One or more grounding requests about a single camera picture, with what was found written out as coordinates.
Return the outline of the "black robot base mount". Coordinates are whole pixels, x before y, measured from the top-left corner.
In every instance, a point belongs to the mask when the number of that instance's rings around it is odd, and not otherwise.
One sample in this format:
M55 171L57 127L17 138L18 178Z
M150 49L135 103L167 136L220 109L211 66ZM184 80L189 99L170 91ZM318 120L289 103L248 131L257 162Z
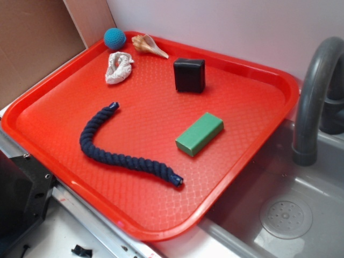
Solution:
M55 182L35 157L1 154L1 257L45 220Z

